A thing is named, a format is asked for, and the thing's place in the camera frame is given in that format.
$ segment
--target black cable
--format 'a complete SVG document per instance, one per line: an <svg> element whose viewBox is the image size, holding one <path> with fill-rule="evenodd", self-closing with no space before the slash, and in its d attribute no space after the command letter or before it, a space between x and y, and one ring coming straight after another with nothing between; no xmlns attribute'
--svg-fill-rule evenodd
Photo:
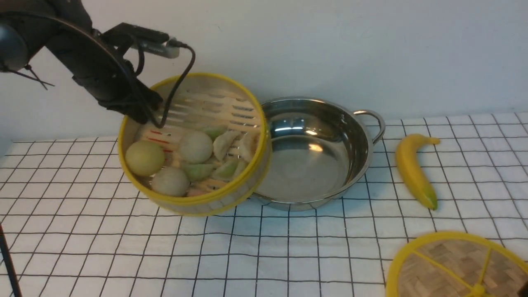
<svg viewBox="0 0 528 297"><path fill-rule="evenodd" d="M7 275L9 276L9 282L11 282L11 288L13 289L13 294L15 297L22 297L22 292L20 291L20 286L16 278L15 266L13 265L13 260L9 254L9 246L5 240L4 230L2 225L0 225L0 250L2 251L2 257L4 258L5 268L7 269Z"/></svg>
<svg viewBox="0 0 528 297"><path fill-rule="evenodd" d="M165 110L163 111L162 120L158 123L158 121L156 120L153 112L148 107L148 103L146 102L145 98L143 97L143 95L141 94L138 86L135 83L135 79L136 79L135 78L135 74L130 71L130 69L127 67L127 65L125 64L124 61L120 61L116 57L116 55L114 55L114 53L112 53L109 50L109 48L107 48L103 43L101 43L99 40L97 40L94 36L90 35L84 29L82 29L82 28L78 27L77 25L72 24L72 23L70 23L68 21L61 20L60 18L57 18L57 17L54 17L54 16L49 16L49 15L44 15L44 14L33 13L33 12L8 11L8 12L2 12L0 15L6 15L6 16L9 16L9 15L10 16L29 16L29 17L43 18L45 20L54 21L56 23L59 23L60 25L66 26L67 28L75 31L78 34L81 34L87 40L95 43L105 54L107 54L107 55L109 55L111 57L111 59L115 62L115 64L117 64L117 66L119 67L119 70L121 70L121 72L125 76L128 84L130 85L130 87L132 89L132 93L134 93L135 97L138 98L138 101L141 104L143 111L145 112L147 117L150 119L150 121L154 124L154 126L156 126L157 128L160 128L160 129L163 128L163 126L165 126L165 122L167 121L168 110L169 110L169 107L171 106L172 99L174 97L174 94L176 93L177 88L180 86L180 84L182 83L182 81L185 78L185 76L189 73L189 71L193 67L194 60L196 59L196 53L194 52L194 50L189 45L187 45L187 44L185 44L183 42L178 42L178 46L179 47L186 48L186 49L191 51L192 57L191 57L191 61L189 62L187 68L185 68L185 70L183 71L182 75L180 75L180 77L178 78L178 81L174 84L174 86L173 86L173 88L172 88L172 90L171 90L171 92L169 94L169 97L167 97L167 100L165 102Z"/></svg>
<svg viewBox="0 0 528 297"><path fill-rule="evenodd" d="M130 39L132 39L132 41L137 47L137 54L138 54L139 61L137 63L137 68L134 74L138 76L141 74L141 72L143 72L143 67L145 66L145 51L143 50L141 45L139 45L139 42L137 41L137 38L134 35L128 34L128 36L130 37Z"/></svg>
<svg viewBox="0 0 528 297"><path fill-rule="evenodd" d="M174 97L174 94L176 94L176 90L181 85L185 76L187 76L189 71L191 71L191 68L193 68L193 65L194 65L194 60L196 60L196 52L194 52L192 47L190 47L189 45L183 42L178 42L178 47L188 49L191 52L191 61L187 65L187 68L185 68L185 70L182 72L182 75L180 75L180 77L178 78L174 86L172 87L171 92L169 93L167 97L167 101L165 102L165 109L163 110L162 120L160 122L161 127L165 126L165 122L167 121L168 111L171 107L172 98Z"/></svg>

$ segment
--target robotic arm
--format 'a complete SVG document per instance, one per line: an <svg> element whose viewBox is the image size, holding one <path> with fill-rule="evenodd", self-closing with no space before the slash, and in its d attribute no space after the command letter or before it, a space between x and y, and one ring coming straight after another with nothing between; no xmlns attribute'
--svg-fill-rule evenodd
<svg viewBox="0 0 528 297"><path fill-rule="evenodd" d="M140 124L151 121L159 128L164 126L172 97L195 60L190 46L163 32L121 23L101 34L92 28L81 0L0 0L0 71L30 70L29 61L43 47L72 72L73 80L100 106ZM123 58L131 47L139 52L136 70ZM160 108L162 98L137 79L143 69L144 51L176 58L179 48L189 49L192 59L158 120L154 111Z"/></svg>

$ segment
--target white wall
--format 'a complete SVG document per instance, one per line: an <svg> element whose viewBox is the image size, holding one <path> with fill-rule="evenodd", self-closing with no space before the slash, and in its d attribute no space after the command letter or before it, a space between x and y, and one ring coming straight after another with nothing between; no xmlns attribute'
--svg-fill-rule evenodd
<svg viewBox="0 0 528 297"><path fill-rule="evenodd" d="M94 27L166 31L193 46L194 71L219 72L260 100L305 95L386 118L528 110L527 0L85 0ZM148 55L143 82L188 62ZM0 134L116 135L51 54L32 61L58 86L1 75Z"/></svg>

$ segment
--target bamboo steamer lid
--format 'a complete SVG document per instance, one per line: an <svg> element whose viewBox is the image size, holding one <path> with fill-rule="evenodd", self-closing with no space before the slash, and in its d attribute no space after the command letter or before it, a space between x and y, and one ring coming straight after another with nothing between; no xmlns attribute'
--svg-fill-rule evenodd
<svg viewBox="0 0 528 297"><path fill-rule="evenodd" d="M485 238L458 232L421 236L398 252L387 297L517 297L528 265Z"/></svg>

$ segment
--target pot handle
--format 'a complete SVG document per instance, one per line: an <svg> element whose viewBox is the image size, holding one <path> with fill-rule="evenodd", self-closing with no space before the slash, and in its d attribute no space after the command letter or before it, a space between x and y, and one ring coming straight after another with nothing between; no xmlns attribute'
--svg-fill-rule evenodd
<svg viewBox="0 0 528 297"><path fill-rule="evenodd" d="M353 114L356 115L356 116L369 115L369 116L374 117L376 120L378 120L378 125L380 126L380 131L376 135L376 137L374 137L374 139L372 140L373 144L378 143L378 141L380 141L380 139L383 137L383 134L385 134L385 121L383 120L383 118L377 112L374 112L374 111L372 111L370 109L356 110L355 112L353 112Z"/></svg>

